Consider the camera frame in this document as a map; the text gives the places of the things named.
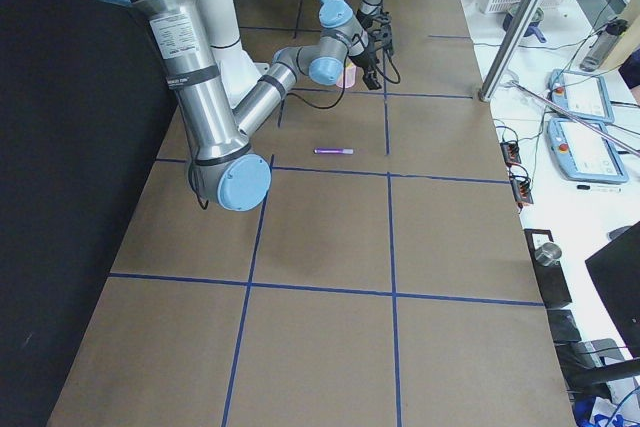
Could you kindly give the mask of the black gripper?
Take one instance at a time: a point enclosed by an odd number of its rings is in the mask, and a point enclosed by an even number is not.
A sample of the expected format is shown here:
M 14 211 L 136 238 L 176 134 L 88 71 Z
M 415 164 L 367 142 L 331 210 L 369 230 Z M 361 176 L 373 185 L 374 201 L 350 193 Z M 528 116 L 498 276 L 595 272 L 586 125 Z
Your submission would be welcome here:
M 369 43 L 359 54 L 350 55 L 350 60 L 354 65 L 360 67 L 364 74 L 362 81 L 369 91 L 381 89 L 381 84 L 377 77 L 377 67 L 379 60 L 375 52 L 373 43 Z

